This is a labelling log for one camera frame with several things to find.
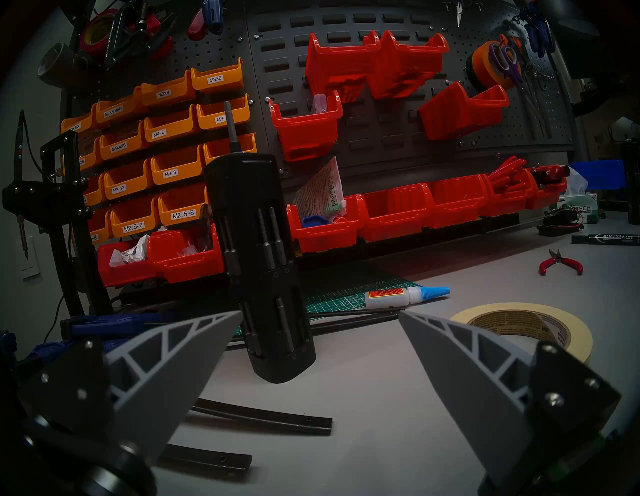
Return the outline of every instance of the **tissue box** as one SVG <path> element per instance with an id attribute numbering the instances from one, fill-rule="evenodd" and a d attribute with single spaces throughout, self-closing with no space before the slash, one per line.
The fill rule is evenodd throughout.
<path id="1" fill-rule="evenodd" d="M 595 224 L 598 222 L 598 195 L 595 193 L 561 196 L 557 205 L 558 208 L 567 205 L 567 207 L 578 210 L 586 223 Z"/>

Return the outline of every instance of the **blue bin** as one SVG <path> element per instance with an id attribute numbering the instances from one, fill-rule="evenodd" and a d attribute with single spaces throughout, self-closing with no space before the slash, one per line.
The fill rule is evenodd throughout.
<path id="1" fill-rule="evenodd" d="M 597 160 L 569 164 L 589 183 L 587 189 L 620 189 L 627 187 L 622 160 Z"/>

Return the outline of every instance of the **light switch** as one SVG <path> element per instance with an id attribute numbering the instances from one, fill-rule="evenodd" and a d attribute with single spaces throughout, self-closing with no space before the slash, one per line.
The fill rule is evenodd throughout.
<path id="1" fill-rule="evenodd" d="M 40 273 L 38 255 L 36 255 L 36 247 L 33 244 L 33 236 L 27 236 L 27 247 L 29 248 L 28 260 L 24 257 L 24 251 L 22 250 L 22 243 L 20 240 L 15 242 L 15 251 L 16 256 L 18 257 L 18 268 L 20 269 L 20 276 L 23 279 Z"/>

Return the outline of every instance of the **yellow storage bin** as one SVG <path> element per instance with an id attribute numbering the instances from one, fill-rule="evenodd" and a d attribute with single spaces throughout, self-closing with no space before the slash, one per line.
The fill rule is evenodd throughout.
<path id="1" fill-rule="evenodd" d="M 242 75 L 242 58 L 238 57 L 235 65 L 227 65 L 218 69 L 200 72 L 191 68 L 193 88 L 202 93 L 217 93 L 236 90 L 244 86 Z"/>
<path id="2" fill-rule="evenodd" d="M 92 205 L 101 204 L 104 201 L 104 172 L 88 179 L 89 185 L 84 191 L 84 204 L 91 207 Z"/>
<path id="3" fill-rule="evenodd" d="M 81 115 L 80 117 L 71 117 L 64 119 L 60 124 L 60 134 L 65 131 L 85 132 L 97 128 L 97 122 L 95 120 L 95 108 L 96 104 L 91 105 L 91 110 L 88 114 Z"/>
<path id="4" fill-rule="evenodd" d="M 151 177 L 151 159 L 138 160 L 115 169 L 104 175 L 104 193 L 108 199 L 137 193 L 153 184 Z"/>
<path id="5" fill-rule="evenodd" d="M 141 101 L 149 107 L 173 105 L 178 102 L 193 100 L 196 90 L 191 84 L 191 71 L 184 71 L 184 76 L 162 84 L 142 83 Z"/>
<path id="6" fill-rule="evenodd" d="M 99 127 L 145 114 L 147 107 L 142 104 L 141 94 L 141 88 L 136 86 L 131 95 L 120 100 L 101 100 L 96 103 L 95 120 Z"/>
<path id="7" fill-rule="evenodd" d="M 151 144 L 199 131 L 195 105 L 189 105 L 187 110 L 145 119 L 145 139 Z"/>
<path id="8" fill-rule="evenodd" d="M 111 231 L 111 209 L 96 210 L 88 220 L 88 224 L 93 244 L 104 243 L 113 237 L 113 232 Z"/>
<path id="9" fill-rule="evenodd" d="M 166 226 L 197 220 L 205 203 L 209 203 L 209 198 L 203 182 L 172 189 L 158 198 L 160 220 Z"/>
<path id="10" fill-rule="evenodd" d="M 114 159 L 148 146 L 145 139 L 144 122 L 140 121 L 135 126 L 133 129 L 110 132 L 100 137 L 100 156 L 102 160 Z"/>
<path id="11" fill-rule="evenodd" d="M 151 174 L 156 184 L 167 184 L 202 174 L 204 164 L 203 146 L 195 145 L 151 157 Z"/>
<path id="12" fill-rule="evenodd" d="M 234 98 L 229 100 L 231 103 L 231 112 L 234 116 L 236 124 L 242 124 L 249 121 L 249 97 Z M 216 129 L 227 125 L 227 117 L 225 116 L 224 102 L 212 103 L 209 105 L 198 104 L 196 107 L 198 112 L 198 124 L 201 129 Z"/>
<path id="13" fill-rule="evenodd" d="M 241 134 L 238 136 L 238 143 L 240 143 L 241 150 L 243 152 L 257 153 L 255 146 L 255 133 Z M 229 138 L 224 140 L 210 141 L 203 145 L 204 151 L 204 164 L 208 164 L 213 159 L 216 159 L 222 155 L 231 153 L 229 149 Z"/>
<path id="14" fill-rule="evenodd" d="M 111 230 L 115 237 L 155 229 L 160 224 L 158 195 L 143 196 L 118 204 L 111 210 Z"/>

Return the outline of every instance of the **duct tape roll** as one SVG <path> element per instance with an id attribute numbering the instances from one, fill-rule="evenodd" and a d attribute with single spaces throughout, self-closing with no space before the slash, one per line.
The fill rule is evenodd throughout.
<path id="1" fill-rule="evenodd" d="M 593 349 L 589 328 L 559 308 L 534 303 L 493 303 L 469 308 L 451 317 L 498 335 L 526 336 L 556 342 L 575 358 L 588 363 Z"/>

